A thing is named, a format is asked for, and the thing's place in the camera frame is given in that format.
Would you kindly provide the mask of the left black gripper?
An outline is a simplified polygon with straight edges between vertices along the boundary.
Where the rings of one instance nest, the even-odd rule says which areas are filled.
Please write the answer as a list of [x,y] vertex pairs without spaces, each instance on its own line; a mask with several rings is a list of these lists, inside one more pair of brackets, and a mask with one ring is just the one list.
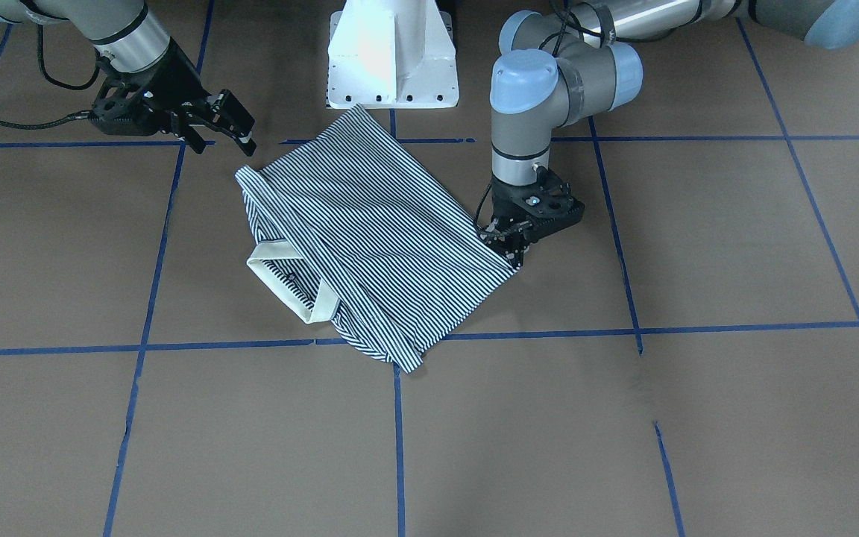
[[491,223],[477,228],[488,248],[521,268],[529,246],[582,221],[585,204],[573,197],[570,184],[546,167],[535,168],[535,182],[511,186],[492,177]]

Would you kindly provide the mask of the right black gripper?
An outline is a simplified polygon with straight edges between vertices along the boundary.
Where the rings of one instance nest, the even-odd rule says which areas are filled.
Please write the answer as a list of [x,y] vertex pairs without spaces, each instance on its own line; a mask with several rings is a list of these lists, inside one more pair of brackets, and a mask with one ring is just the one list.
[[105,72],[89,113],[89,122],[106,135],[152,136],[172,134],[198,155],[206,143],[197,127],[206,127],[234,140],[251,157],[255,119],[229,89],[212,95],[201,84],[195,66],[176,41],[163,57],[141,72],[120,72],[110,59],[100,57]]

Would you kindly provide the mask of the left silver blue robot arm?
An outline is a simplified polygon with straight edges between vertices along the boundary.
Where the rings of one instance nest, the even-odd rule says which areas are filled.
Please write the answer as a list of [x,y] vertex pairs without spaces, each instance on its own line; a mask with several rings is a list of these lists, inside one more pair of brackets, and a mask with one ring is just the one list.
[[746,18],[807,45],[859,40],[859,1],[573,1],[505,21],[491,75],[491,223],[479,237],[519,268],[530,245],[582,220],[584,204],[552,171],[553,131],[633,101],[635,44],[679,28]]

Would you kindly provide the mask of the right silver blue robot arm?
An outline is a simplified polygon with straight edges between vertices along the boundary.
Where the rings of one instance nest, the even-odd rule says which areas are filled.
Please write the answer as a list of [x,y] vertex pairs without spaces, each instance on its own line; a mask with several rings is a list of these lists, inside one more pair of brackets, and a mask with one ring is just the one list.
[[195,153],[200,127],[228,136],[252,156],[255,119],[228,89],[211,94],[195,64],[145,1],[0,1],[0,23],[37,27],[37,63],[45,74],[44,28],[69,22],[95,51],[93,75],[105,75],[90,109],[38,125],[0,120],[17,130],[45,130],[85,120],[110,136],[176,136]]

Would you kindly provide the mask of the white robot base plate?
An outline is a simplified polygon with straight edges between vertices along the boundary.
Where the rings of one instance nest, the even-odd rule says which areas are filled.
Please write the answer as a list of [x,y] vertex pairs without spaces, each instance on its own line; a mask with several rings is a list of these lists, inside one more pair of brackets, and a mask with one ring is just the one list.
[[460,99],[451,1],[347,1],[330,15],[327,106],[453,108]]

